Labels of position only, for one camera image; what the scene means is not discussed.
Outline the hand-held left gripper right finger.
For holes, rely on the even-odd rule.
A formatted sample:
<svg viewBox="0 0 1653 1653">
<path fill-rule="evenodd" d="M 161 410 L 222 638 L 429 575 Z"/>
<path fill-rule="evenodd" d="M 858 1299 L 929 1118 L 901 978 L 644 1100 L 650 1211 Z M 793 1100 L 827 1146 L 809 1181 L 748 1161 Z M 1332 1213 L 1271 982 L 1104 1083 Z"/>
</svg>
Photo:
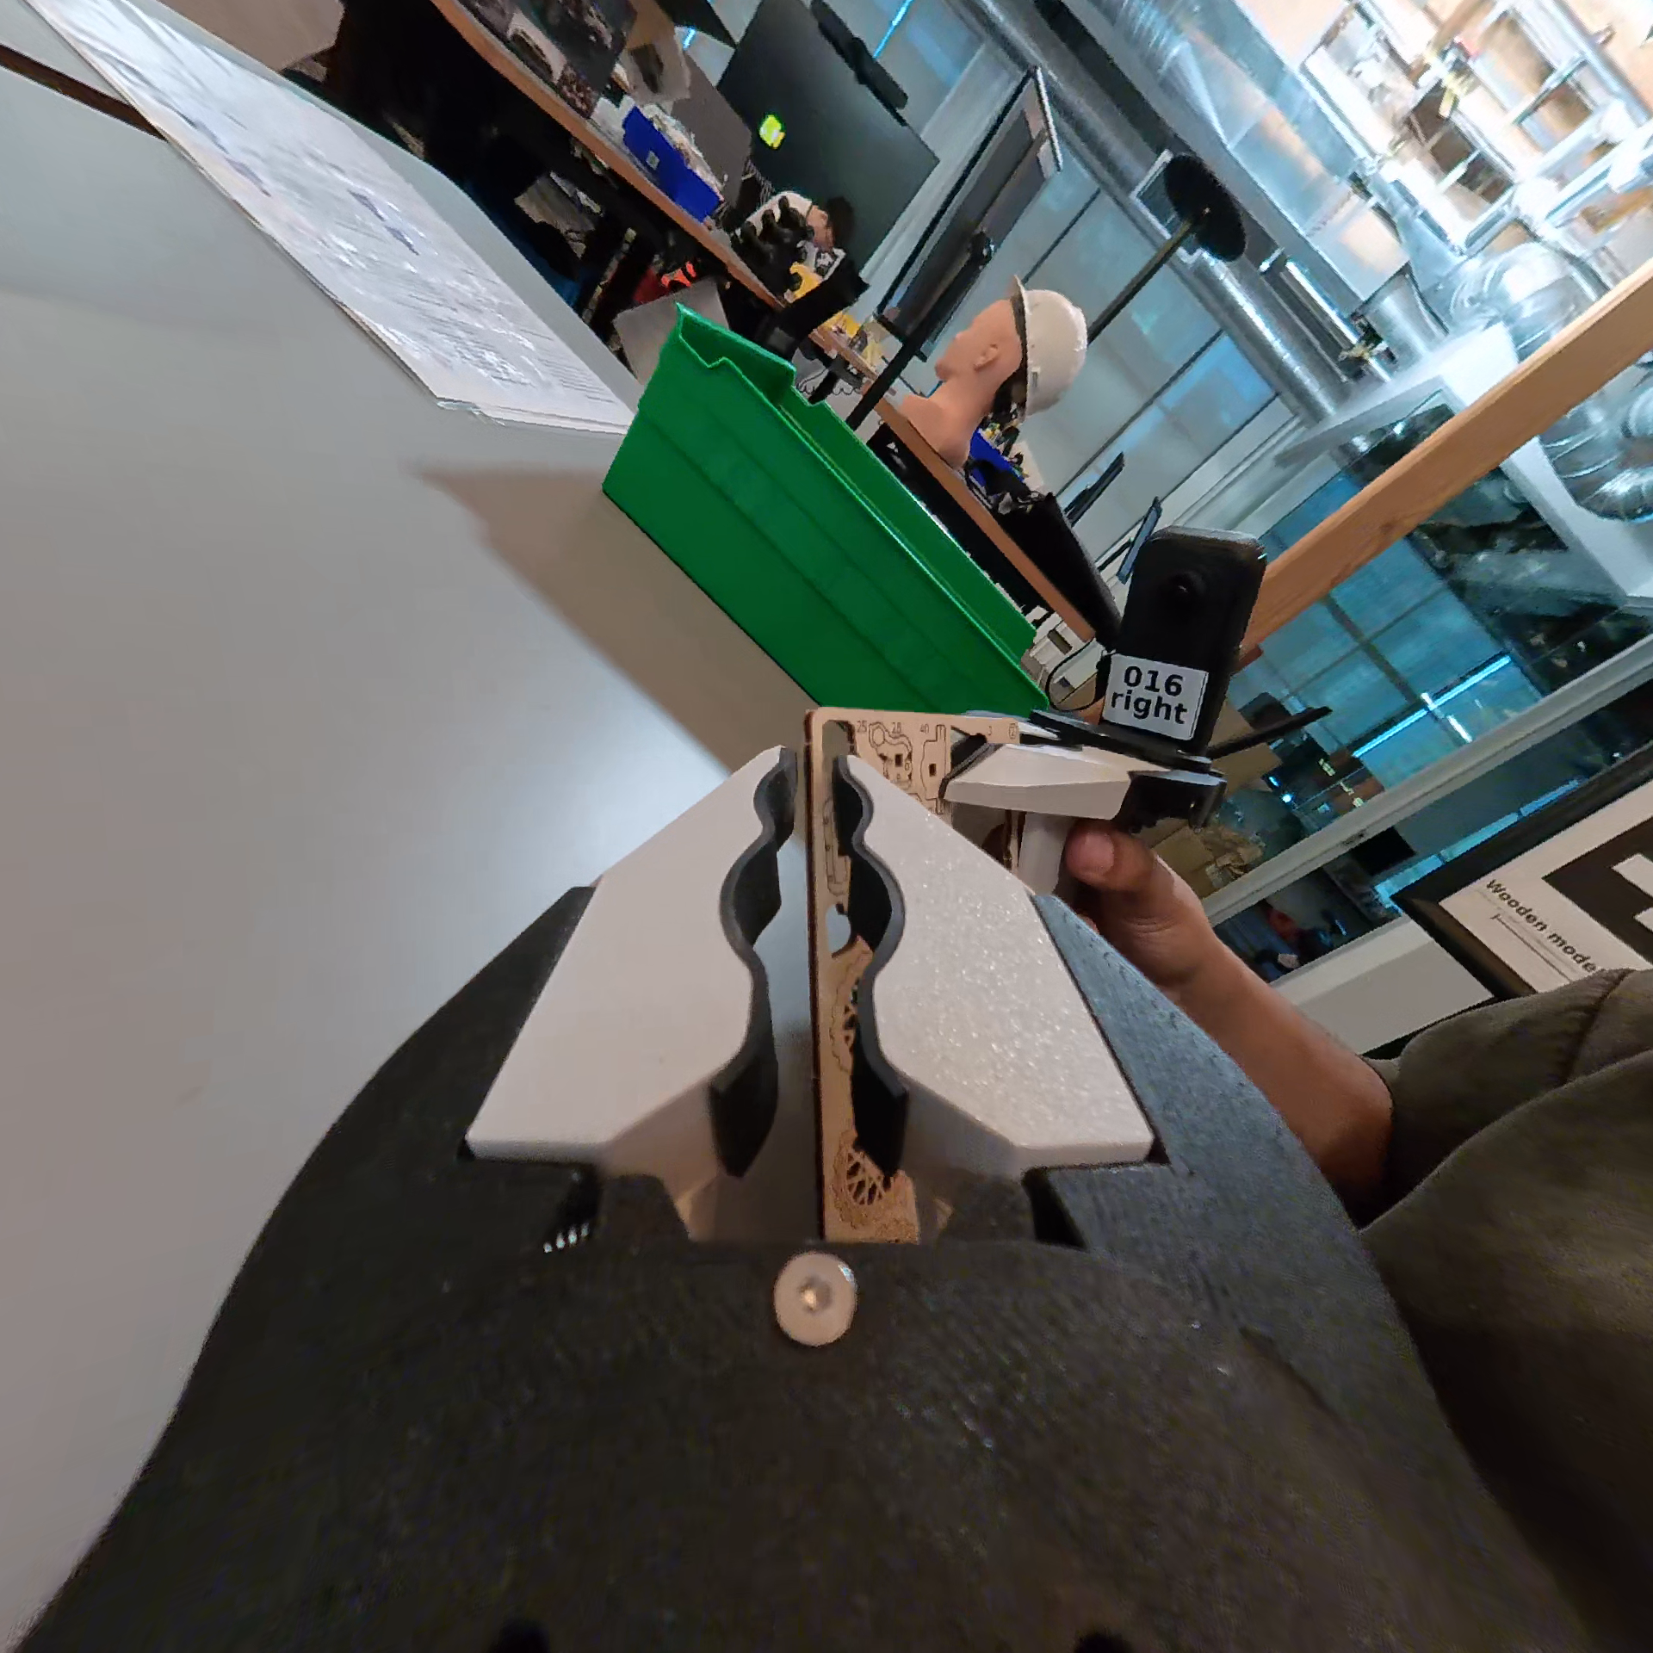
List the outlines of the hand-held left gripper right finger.
<svg viewBox="0 0 1653 1653">
<path fill-rule="evenodd" d="M 854 992 L 854 1134 L 894 1175 L 1136 1165 L 1153 1132 L 1019 878 L 876 766 L 833 766 Z"/>
</svg>

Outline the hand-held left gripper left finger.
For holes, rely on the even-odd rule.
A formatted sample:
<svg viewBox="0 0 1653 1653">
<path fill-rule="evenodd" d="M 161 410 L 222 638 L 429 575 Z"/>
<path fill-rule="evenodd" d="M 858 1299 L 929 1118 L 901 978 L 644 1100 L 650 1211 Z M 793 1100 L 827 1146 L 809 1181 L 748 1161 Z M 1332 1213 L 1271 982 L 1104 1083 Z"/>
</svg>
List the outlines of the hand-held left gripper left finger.
<svg viewBox="0 0 1653 1653">
<path fill-rule="evenodd" d="M 466 1134 L 478 1159 L 744 1177 L 779 1104 L 756 941 L 797 758 L 770 748 L 602 874 Z"/>
</svg>

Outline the wooden gear parts sheet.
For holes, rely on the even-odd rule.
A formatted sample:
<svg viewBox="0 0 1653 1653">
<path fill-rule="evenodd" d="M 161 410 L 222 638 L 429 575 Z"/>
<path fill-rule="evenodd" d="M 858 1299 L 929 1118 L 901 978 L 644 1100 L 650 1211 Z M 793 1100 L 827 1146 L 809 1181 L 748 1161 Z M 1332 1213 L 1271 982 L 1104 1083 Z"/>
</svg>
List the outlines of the wooden gear parts sheet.
<svg viewBox="0 0 1653 1653">
<path fill-rule="evenodd" d="M 956 758 L 978 744 L 1014 744 L 1006 715 L 943 717 L 911 711 L 815 709 L 803 723 L 801 827 L 809 876 L 819 1220 L 827 1242 L 915 1242 L 917 1193 L 864 1153 L 854 1126 L 858 996 L 874 949 L 850 923 L 850 862 L 834 811 L 834 762 L 858 756 L 931 815 L 951 821 L 943 789 Z"/>
</svg>

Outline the person's right forearm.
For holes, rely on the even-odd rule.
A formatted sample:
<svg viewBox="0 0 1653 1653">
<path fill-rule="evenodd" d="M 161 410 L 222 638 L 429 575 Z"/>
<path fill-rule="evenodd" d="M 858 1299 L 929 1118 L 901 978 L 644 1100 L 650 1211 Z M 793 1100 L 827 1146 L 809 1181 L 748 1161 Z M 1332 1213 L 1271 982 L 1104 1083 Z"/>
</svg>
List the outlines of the person's right forearm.
<svg viewBox="0 0 1653 1653">
<path fill-rule="evenodd" d="M 1165 994 L 1242 1069 L 1346 1207 L 1374 1207 L 1393 1130 L 1391 1092 L 1374 1065 L 1307 1020 L 1218 939 L 1195 945 Z"/>
</svg>

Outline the grey desk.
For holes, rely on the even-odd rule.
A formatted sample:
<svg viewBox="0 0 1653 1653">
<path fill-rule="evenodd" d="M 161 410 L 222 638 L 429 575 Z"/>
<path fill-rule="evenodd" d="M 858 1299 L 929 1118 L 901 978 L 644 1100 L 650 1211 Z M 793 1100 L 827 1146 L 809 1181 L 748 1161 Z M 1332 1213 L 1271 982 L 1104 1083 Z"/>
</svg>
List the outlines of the grey desk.
<svg viewBox="0 0 1653 1653">
<path fill-rule="evenodd" d="M 809 699 L 154 134 L 4 73 L 4 1645 L 278 1201 L 567 888 Z"/>
</svg>

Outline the person's right hand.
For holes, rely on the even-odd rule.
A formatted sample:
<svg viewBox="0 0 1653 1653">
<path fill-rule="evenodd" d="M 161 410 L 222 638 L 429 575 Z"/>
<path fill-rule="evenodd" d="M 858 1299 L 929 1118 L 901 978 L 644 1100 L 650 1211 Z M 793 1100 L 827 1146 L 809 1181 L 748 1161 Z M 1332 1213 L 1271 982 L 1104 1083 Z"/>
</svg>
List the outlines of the person's right hand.
<svg viewBox="0 0 1653 1653">
<path fill-rule="evenodd" d="M 1086 921 L 1167 1000 L 1191 1008 L 1228 953 L 1193 890 L 1140 839 L 1114 823 L 1080 821 L 1065 845 Z"/>
</svg>

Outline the green plastic bin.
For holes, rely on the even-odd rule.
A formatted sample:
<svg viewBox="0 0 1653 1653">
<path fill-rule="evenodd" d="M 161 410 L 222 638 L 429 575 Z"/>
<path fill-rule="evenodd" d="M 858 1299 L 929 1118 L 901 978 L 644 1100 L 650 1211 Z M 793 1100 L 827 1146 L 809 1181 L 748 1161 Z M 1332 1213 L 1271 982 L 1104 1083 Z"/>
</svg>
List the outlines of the green plastic bin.
<svg viewBox="0 0 1653 1653">
<path fill-rule="evenodd" d="M 825 709 L 1047 707 L 1023 612 L 787 360 L 683 305 L 604 496 Z"/>
</svg>

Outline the framed tag sign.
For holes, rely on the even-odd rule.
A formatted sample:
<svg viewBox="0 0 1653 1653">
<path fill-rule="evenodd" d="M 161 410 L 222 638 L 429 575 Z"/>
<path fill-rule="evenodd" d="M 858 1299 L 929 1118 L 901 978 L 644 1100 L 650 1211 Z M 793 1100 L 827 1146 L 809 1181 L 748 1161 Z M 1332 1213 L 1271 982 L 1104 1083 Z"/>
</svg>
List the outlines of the framed tag sign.
<svg viewBox="0 0 1653 1653">
<path fill-rule="evenodd" d="M 1651 967 L 1651 760 L 1626 758 L 1397 894 L 1496 1000 Z"/>
</svg>

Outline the mannequin head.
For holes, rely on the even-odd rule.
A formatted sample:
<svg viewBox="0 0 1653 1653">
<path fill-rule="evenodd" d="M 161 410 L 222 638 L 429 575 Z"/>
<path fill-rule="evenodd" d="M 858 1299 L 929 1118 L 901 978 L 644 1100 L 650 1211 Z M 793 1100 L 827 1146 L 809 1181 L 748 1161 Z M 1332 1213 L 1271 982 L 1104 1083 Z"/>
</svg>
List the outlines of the mannequin head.
<svg viewBox="0 0 1653 1653">
<path fill-rule="evenodd" d="M 972 441 L 1000 404 L 1016 392 L 1025 372 L 1023 301 L 1014 288 L 958 331 L 937 362 L 937 386 L 927 396 L 905 396 L 899 418 L 939 455 L 960 471 Z"/>
</svg>

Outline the white hard hat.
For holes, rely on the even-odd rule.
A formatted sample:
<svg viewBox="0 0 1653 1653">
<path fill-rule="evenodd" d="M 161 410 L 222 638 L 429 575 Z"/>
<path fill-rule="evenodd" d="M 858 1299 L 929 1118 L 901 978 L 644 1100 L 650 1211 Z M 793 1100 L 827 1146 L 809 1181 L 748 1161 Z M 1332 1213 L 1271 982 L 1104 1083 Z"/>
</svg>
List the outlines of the white hard hat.
<svg viewBox="0 0 1653 1653">
<path fill-rule="evenodd" d="M 1019 278 L 1010 288 L 1019 331 L 1019 390 L 1016 408 L 1039 416 L 1055 408 L 1078 380 L 1088 357 L 1088 323 L 1063 294 L 1027 288 Z"/>
</svg>

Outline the person's shirt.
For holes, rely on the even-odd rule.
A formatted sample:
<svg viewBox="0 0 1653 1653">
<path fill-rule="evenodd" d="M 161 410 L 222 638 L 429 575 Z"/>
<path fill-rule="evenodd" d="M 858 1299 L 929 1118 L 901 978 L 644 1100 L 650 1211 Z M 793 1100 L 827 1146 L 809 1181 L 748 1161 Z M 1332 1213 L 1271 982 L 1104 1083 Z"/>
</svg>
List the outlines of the person's shirt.
<svg viewBox="0 0 1653 1653">
<path fill-rule="evenodd" d="M 1651 1638 L 1651 976 L 1478 1006 L 1376 1061 L 1366 1242 L 1460 1443 L 1598 1649 Z"/>
</svg>

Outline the large black monitor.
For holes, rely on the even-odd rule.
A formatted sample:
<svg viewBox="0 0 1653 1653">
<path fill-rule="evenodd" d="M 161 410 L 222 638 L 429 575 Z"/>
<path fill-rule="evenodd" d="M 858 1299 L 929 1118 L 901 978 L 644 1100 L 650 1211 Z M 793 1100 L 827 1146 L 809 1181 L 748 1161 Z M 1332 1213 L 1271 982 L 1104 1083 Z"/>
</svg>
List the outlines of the large black monitor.
<svg viewBox="0 0 1653 1653">
<path fill-rule="evenodd" d="M 716 87 L 752 130 L 768 183 L 850 203 L 844 248 L 858 266 L 939 166 L 905 118 L 899 83 L 829 4 L 758 4 Z"/>
</svg>

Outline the blue storage bin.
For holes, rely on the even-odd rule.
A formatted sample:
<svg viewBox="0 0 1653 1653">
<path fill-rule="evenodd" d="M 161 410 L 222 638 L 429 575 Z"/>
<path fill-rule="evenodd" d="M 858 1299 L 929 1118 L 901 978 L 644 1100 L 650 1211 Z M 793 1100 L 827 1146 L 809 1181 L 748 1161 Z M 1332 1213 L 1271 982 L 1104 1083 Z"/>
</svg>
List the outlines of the blue storage bin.
<svg viewBox="0 0 1653 1653">
<path fill-rule="evenodd" d="M 622 142 L 638 170 L 695 223 L 711 223 L 722 207 L 720 181 L 693 138 L 657 107 L 626 105 Z"/>
</svg>

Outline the long wooden table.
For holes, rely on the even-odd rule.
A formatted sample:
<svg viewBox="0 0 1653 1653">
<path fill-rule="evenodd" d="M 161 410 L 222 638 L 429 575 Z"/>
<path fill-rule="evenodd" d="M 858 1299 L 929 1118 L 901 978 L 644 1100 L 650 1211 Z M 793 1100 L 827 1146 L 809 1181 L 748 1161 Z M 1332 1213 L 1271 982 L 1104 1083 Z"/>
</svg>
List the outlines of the long wooden table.
<svg viewBox="0 0 1653 1653">
<path fill-rule="evenodd" d="M 506 85 L 531 101 L 551 122 L 557 124 L 573 142 L 583 146 L 596 162 L 606 166 L 614 177 L 622 181 L 632 195 L 636 195 L 653 217 L 661 217 L 677 233 L 693 240 L 703 250 L 703 256 L 714 260 L 742 290 L 770 311 L 777 311 L 781 301 L 754 276 L 754 272 L 738 260 L 730 242 L 707 223 L 695 221 L 671 197 L 655 187 L 648 172 L 642 172 L 624 144 L 612 144 L 594 124 L 590 124 L 575 107 L 567 105 L 555 87 L 535 73 L 533 65 L 522 59 L 510 44 L 459 2 L 435 2 L 433 8 L 445 18 L 453 32 L 466 44 L 466 48 Z M 884 398 L 872 410 L 878 419 L 895 433 L 895 439 L 907 447 L 923 471 L 947 492 L 947 496 L 962 510 L 972 526 L 996 547 L 996 551 L 1017 569 L 1029 589 L 1039 597 L 1043 608 L 1059 614 L 1063 624 L 1080 640 L 1088 642 L 1096 630 L 1086 614 L 1069 599 L 1069 595 L 1029 559 L 1023 549 L 1006 534 L 1006 528 L 996 514 L 986 508 L 976 492 L 966 484 L 964 475 L 945 463 L 923 433 L 905 418 L 897 404 Z"/>
</svg>

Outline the white paper sheet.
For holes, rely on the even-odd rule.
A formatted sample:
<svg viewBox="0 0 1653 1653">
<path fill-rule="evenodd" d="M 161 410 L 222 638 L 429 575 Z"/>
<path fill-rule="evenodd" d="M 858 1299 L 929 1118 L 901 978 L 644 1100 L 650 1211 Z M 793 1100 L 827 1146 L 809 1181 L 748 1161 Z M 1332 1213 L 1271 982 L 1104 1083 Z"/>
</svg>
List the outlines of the white paper sheet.
<svg viewBox="0 0 1653 1653">
<path fill-rule="evenodd" d="M 341 116 L 124 2 L 32 2 L 439 404 L 622 435 L 632 408 Z"/>
</svg>

